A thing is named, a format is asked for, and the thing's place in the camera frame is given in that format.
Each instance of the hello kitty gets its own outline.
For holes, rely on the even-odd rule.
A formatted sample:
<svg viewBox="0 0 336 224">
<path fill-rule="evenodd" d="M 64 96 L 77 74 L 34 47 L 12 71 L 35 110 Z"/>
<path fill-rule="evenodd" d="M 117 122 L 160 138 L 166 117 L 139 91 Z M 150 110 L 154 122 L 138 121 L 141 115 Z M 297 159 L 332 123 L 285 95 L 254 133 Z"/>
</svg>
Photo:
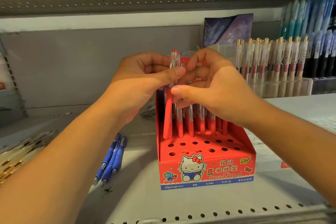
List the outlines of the hello kitty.
<svg viewBox="0 0 336 224">
<path fill-rule="evenodd" d="M 182 180 L 184 182 L 199 181 L 203 175 L 202 171 L 206 169 L 206 166 L 201 154 L 193 154 L 191 157 L 182 156 L 182 162 L 179 168 L 182 173 Z"/>
</svg>

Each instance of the hand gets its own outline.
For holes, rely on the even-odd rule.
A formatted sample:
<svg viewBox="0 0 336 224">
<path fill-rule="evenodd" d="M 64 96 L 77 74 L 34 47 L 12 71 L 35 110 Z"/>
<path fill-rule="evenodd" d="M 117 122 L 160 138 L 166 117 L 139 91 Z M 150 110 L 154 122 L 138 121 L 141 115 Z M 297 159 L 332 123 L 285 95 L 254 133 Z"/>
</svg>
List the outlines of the hand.
<svg viewBox="0 0 336 224">
<path fill-rule="evenodd" d="M 136 116 L 157 89 L 177 81 L 186 73 L 184 67 L 169 68 L 170 62 L 170 57 L 153 52 L 121 60 L 110 86 L 99 99 L 112 106 L 121 126 Z"/>
<path fill-rule="evenodd" d="M 201 61 L 208 66 L 197 66 Z M 195 78 L 203 80 L 184 85 Z M 190 58 L 187 73 L 177 84 L 171 92 L 174 102 L 183 99 L 178 107 L 198 103 L 216 116 L 240 126 L 247 124 L 258 104 L 263 102 L 232 63 L 210 48 L 201 49 Z"/>
</svg>

